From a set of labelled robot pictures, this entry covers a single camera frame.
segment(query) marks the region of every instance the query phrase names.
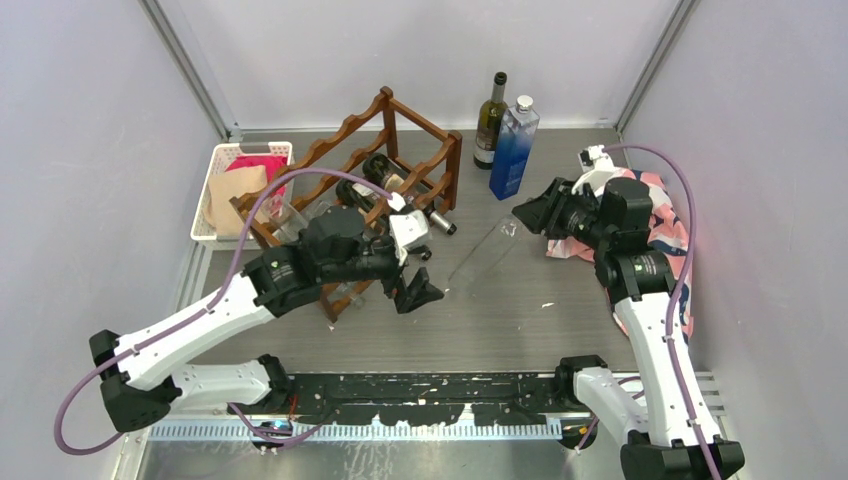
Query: wine bottle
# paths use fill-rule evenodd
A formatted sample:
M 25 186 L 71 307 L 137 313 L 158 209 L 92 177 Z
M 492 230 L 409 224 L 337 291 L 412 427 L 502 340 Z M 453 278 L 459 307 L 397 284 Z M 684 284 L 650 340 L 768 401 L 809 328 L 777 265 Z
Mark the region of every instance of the wine bottle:
M 480 117 L 477 121 L 477 137 L 474 145 L 474 165 L 483 170 L 491 170 L 495 158 L 495 147 L 498 145 L 498 132 L 501 129 L 501 119 L 507 109 L 503 101 L 506 88 L 506 74 L 495 74 L 495 85 L 492 88 L 492 98 L 486 100 L 480 107 Z
M 358 208 L 362 215 L 368 214 L 379 200 L 379 195 L 370 188 L 353 183 L 350 180 L 341 179 L 336 184 L 336 196 L 344 205 L 352 208 Z M 385 215 L 377 217 L 377 225 L 384 232 L 389 231 L 389 222 Z M 421 260 L 429 260 L 433 256 L 433 252 L 427 245 L 422 245 L 409 251 L 413 255 L 421 255 Z
M 392 168 L 393 165 L 392 161 L 382 153 L 374 153 L 362 164 L 362 172 L 365 174 L 365 178 L 368 179 L 369 182 L 375 183 L 390 192 L 397 191 L 406 179 L 398 173 L 395 173 L 395 170 L 400 171 L 400 168 Z M 421 192 L 421 187 L 416 187 L 416 189 Z M 414 199 L 414 195 L 406 195 L 405 199 L 407 202 L 411 203 Z M 435 202 L 430 202 L 429 205 L 426 205 L 423 212 L 424 216 L 430 220 L 430 223 L 438 227 L 443 232 L 448 235 L 456 233 L 456 225 L 436 210 Z

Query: wine rack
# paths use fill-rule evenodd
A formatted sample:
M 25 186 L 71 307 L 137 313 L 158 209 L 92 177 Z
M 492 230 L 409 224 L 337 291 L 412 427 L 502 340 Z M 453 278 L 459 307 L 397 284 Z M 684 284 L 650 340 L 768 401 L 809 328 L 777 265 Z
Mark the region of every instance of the wine rack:
M 417 208 L 423 208 L 429 205 L 430 202 L 437 197 L 441 198 L 441 202 L 437 202 L 437 210 L 440 213 L 446 213 L 449 210 L 456 208 L 457 185 L 459 183 L 459 161 L 462 151 L 462 135 L 455 131 L 445 131 L 407 107 L 396 98 L 392 89 L 383 87 L 380 93 L 374 97 L 371 105 L 358 115 L 349 115 L 342 122 L 341 127 L 332 136 L 320 140 L 316 140 L 309 147 L 306 155 L 292 165 L 285 166 L 279 169 L 274 178 L 279 178 L 286 172 L 297 170 L 300 168 L 320 166 L 316 165 L 321 157 L 338 146 L 344 139 L 349 137 L 369 120 L 382 113 L 383 128 L 377 133 L 374 141 L 367 147 L 358 148 L 351 153 L 348 161 L 339 170 L 351 172 L 358 167 L 368 155 L 376 152 L 383 146 L 386 147 L 386 156 L 389 157 L 401 169 L 408 172 L 406 180 L 397 189 L 401 194 L 413 194 L 415 196 L 415 205 Z M 396 114 L 400 114 L 428 134 L 435 137 L 441 142 L 441 147 L 430 157 L 429 160 L 420 162 L 416 165 L 409 164 L 401 158 L 398 153 L 398 134 L 396 127 Z M 429 178 L 429 174 L 442 163 L 445 164 L 445 171 L 438 180 Z M 318 182 L 318 185 L 306 195 L 301 195 L 292 200 L 292 206 L 298 211 L 303 211 L 309 204 L 317 201 L 321 195 L 332 188 L 338 181 L 337 177 L 324 175 Z M 427 193 L 419 193 L 416 190 L 418 184 L 426 186 Z M 261 192 L 246 193 L 241 197 L 233 197 L 230 203 L 241 216 L 242 220 L 246 220 L 248 213 L 256 203 Z M 365 217 L 365 223 L 370 228 L 380 230 L 376 219 L 380 215 L 389 213 L 389 205 L 385 199 L 381 199 L 374 208 Z M 275 226 L 268 223 L 261 223 L 254 219 L 250 225 L 251 233 L 262 249 L 267 249 L 280 245 L 280 241 L 274 237 L 273 232 Z M 359 282 L 353 289 L 356 294 L 362 294 L 369 286 L 371 281 Z M 343 298 L 335 302 L 329 301 L 329 295 L 336 289 L 338 285 L 325 285 L 321 300 L 318 306 L 324 312 L 326 317 L 335 323 L 339 315 L 350 305 L 350 296 L 345 295 Z

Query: white basket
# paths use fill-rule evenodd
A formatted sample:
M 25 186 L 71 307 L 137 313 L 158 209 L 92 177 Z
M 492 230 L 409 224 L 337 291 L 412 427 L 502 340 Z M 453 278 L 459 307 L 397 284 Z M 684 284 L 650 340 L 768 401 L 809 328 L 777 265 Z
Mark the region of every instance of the white basket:
M 209 162 L 209 170 L 206 171 L 206 179 L 203 181 L 203 191 L 197 202 L 197 210 L 194 212 L 194 223 L 191 225 L 191 239 L 212 250 L 235 250 L 238 237 L 219 237 L 215 234 L 212 225 L 203 217 L 203 209 L 209 203 L 209 177 L 224 173 L 227 167 L 240 155 L 285 155 L 288 164 L 294 163 L 294 153 L 289 142 L 265 142 L 265 143 L 222 143 L 212 151 L 212 160 Z M 286 184 L 286 201 L 291 202 L 294 182 Z M 245 242 L 245 248 L 258 249 L 259 245 L 249 236 Z

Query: clear glass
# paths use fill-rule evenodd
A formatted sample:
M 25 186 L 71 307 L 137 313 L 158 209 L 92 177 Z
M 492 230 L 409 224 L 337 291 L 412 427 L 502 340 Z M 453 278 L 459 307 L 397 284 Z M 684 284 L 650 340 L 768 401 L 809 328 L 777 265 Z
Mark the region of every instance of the clear glass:
M 356 308 L 362 308 L 365 305 L 365 299 L 362 298 L 362 295 L 356 293 L 354 288 L 356 287 L 356 282 L 345 282 L 340 283 L 333 293 L 327 297 L 327 300 L 330 303 L 338 302 L 344 297 L 350 297 L 350 304 Z
M 286 201 L 282 195 L 274 195 L 262 204 L 260 212 L 277 227 L 274 236 L 277 240 L 288 243 L 297 240 L 298 232 L 306 228 L 307 219 Z
M 451 292 L 470 292 L 527 233 L 524 224 L 512 214 L 498 220 L 492 230 L 451 273 L 448 289 Z
M 307 220 L 312 220 L 315 217 L 324 215 L 324 212 L 326 212 L 331 206 L 332 205 L 330 205 L 330 202 L 327 202 L 325 200 L 319 200 L 317 202 L 312 202 L 307 205 L 300 213 Z
M 307 441 L 277 455 L 246 441 L 150 441 L 138 474 L 115 480 L 624 480 L 619 448 L 606 428 L 579 456 L 553 440 Z

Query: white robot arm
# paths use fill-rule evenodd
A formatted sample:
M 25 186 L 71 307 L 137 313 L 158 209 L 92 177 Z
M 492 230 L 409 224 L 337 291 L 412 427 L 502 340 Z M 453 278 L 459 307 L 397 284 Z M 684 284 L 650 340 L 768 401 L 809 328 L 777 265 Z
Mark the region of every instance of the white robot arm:
M 670 308 L 677 311 L 669 305 L 675 280 L 665 255 L 648 246 L 648 186 L 612 178 L 615 168 L 602 145 L 581 152 L 580 163 L 584 173 L 576 182 L 555 179 L 513 214 L 533 233 L 574 237 L 595 250 L 595 274 L 630 335 L 647 409 L 596 355 L 561 360 L 559 394 L 585 404 L 613 434 L 628 480 L 707 479 L 711 470 L 728 478 L 744 456 L 739 443 L 721 438 L 698 389 L 678 317 L 667 316 Z
M 247 413 L 279 410 L 288 400 L 290 384 L 277 358 L 263 355 L 222 366 L 187 362 L 244 330 L 319 300 L 322 285 L 381 280 L 398 313 L 441 299 L 444 294 L 429 283 L 425 268 L 408 285 L 403 279 L 407 250 L 430 238 L 423 214 L 402 209 L 390 215 L 389 225 L 390 235 L 366 240 L 362 215 L 333 207 L 313 219 L 298 241 L 266 250 L 247 263 L 203 318 L 147 348 L 137 351 L 135 346 L 204 310 L 219 292 L 137 332 L 104 330 L 92 336 L 89 345 L 97 365 L 132 352 L 101 374 L 101 394 L 117 431 L 144 428 L 172 411 L 224 409 L 228 403 L 240 404 Z

